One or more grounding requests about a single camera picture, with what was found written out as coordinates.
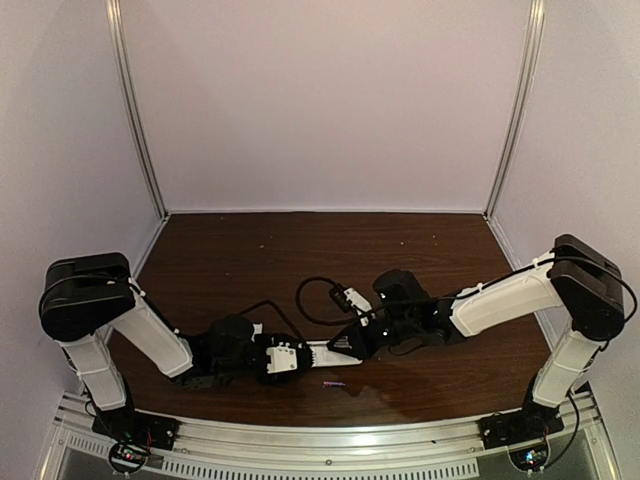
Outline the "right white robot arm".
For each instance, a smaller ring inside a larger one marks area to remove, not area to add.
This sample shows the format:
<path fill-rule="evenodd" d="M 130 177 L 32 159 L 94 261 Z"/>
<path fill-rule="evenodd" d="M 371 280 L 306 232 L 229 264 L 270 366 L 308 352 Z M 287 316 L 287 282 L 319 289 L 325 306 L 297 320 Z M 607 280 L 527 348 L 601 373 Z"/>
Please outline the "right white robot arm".
<path fill-rule="evenodd" d="M 597 353 L 624 329 L 628 286 L 619 268 L 577 237 L 564 234 L 530 264 L 499 279 L 432 297 L 407 270 L 394 269 L 373 283 L 373 308 L 357 291 L 344 296 L 354 320 L 328 350 L 363 361 L 383 347 L 417 340 L 425 346 L 457 344 L 538 311 L 563 308 L 569 323 L 549 359 L 534 376 L 526 410 L 558 409 Z"/>

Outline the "aluminium corner post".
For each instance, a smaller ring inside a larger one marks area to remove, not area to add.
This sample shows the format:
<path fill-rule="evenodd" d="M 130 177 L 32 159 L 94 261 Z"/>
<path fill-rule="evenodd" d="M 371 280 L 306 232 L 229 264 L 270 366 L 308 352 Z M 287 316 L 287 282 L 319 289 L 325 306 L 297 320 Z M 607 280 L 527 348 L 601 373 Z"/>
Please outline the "aluminium corner post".
<path fill-rule="evenodd" d="M 139 109 L 128 56 L 121 2 L 118 0 L 107 0 L 105 5 L 116 69 L 121 86 L 125 113 L 134 143 L 134 149 L 136 151 L 143 179 L 155 214 L 160 221 L 164 221 L 169 216 L 169 213 L 152 164 L 150 150 L 143 127 L 142 116 Z"/>
<path fill-rule="evenodd" d="M 496 214 L 499 200 L 506 185 L 508 172 L 515 155 L 539 61 L 545 17 L 546 2 L 544 0 L 531 1 L 512 109 L 498 167 L 484 211 L 484 216 L 487 220 L 491 220 Z"/>

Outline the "left aluminium corner post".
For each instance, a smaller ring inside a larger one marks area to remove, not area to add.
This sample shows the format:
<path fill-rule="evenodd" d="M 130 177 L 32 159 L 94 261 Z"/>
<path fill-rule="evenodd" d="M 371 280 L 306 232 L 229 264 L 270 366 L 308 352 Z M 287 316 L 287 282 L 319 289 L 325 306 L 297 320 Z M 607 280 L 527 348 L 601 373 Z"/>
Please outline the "left aluminium corner post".
<path fill-rule="evenodd" d="M 152 164 L 150 150 L 143 127 L 142 116 L 139 109 L 128 56 L 121 2 L 118 0 L 107 0 L 105 5 L 116 69 L 121 86 L 125 113 L 134 143 L 134 149 L 136 151 L 143 179 L 155 214 L 160 221 L 164 221 L 169 216 L 169 213 Z"/>

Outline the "white remote control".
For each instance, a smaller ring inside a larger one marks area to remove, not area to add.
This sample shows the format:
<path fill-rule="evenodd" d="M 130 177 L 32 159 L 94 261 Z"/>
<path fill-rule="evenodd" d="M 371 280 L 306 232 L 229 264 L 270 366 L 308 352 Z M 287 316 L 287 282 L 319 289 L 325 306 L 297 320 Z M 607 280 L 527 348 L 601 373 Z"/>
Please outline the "white remote control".
<path fill-rule="evenodd" d="M 313 368 L 338 368 L 360 365 L 362 360 L 328 349 L 327 341 L 310 341 Z"/>

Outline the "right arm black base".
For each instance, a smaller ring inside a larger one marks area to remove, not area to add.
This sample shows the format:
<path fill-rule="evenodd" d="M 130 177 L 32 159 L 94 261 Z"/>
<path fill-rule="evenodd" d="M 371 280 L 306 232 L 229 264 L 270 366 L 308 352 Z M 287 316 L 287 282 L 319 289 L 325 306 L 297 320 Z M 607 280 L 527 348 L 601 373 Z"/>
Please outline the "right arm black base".
<path fill-rule="evenodd" d="M 558 407 L 546 407 L 533 400 L 526 400 L 518 410 L 482 417 L 477 425 L 487 450 L 543 440 L 564 429 Z"/>

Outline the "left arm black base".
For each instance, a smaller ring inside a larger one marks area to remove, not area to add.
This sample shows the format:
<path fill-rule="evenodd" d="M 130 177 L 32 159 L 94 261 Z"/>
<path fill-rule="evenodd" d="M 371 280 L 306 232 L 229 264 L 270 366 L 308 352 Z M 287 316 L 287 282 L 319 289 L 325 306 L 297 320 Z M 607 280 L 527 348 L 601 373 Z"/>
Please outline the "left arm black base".
<path fill-rule="evenodd" d="M 180 422 L 171 417 L 141 413 L 130 407 L 98 409 L 92 431 L 115 441 L 129 441 L 142 447 L 171 451 Z"/>

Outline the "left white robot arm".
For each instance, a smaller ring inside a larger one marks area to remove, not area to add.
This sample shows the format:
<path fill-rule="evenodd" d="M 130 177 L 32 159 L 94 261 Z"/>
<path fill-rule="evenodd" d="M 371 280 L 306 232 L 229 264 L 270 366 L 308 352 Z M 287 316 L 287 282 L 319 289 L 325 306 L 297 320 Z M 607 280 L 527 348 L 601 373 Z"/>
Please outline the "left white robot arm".
<path fill-rule="evenodd" d="M 131 277 L 127 258 L 107 253 L 58 260 L 45 274 L 38 305 L 44 332 L 65 352 L 102 412 L 130 405 L 130 393 L 103 336 L 110 327 L 184 389 L 226 386 L 253 377 L 286 383 L 311 369 L 311 348 L 298 331 L 265 334 L 239 314 L 203 333 L 174 328 Z"/>

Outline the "right aluminium corner post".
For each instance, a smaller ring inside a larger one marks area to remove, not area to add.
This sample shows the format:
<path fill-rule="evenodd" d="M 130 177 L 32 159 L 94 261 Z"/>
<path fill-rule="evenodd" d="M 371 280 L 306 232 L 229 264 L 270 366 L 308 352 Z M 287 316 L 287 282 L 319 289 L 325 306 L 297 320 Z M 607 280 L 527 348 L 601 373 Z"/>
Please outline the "right aluminium corner post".
<path fill-rule="evenodd" d="M 506 185 L 508 172 L 515 155 L 539 61 L 545 17 L 546 2 L 544 0 L 531 1 L 512 109 L 498 167 L 484 211 L 484 216 L 487 220 L 491 220 L 496 214 L 499 200 Z"/>

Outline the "front aluminium rail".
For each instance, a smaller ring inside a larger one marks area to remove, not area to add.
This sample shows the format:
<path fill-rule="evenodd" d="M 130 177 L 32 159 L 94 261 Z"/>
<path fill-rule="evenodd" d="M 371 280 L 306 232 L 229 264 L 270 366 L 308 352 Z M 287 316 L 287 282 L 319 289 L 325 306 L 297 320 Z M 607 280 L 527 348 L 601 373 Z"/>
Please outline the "front aluminium rail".
<path fill-rule="evenodd" d="M 176 417 L 171 450 L 127 477 L 107 462 L 115 443 L 92 431 L 87 399 L 65 392 L 35 479 L 622 479 L 590 392 L 574 394 L 579 429 L 542 473 L 511 463 L 514 446 L 486 448 L 484 415 L 373 427 L 273 427 Z"/>

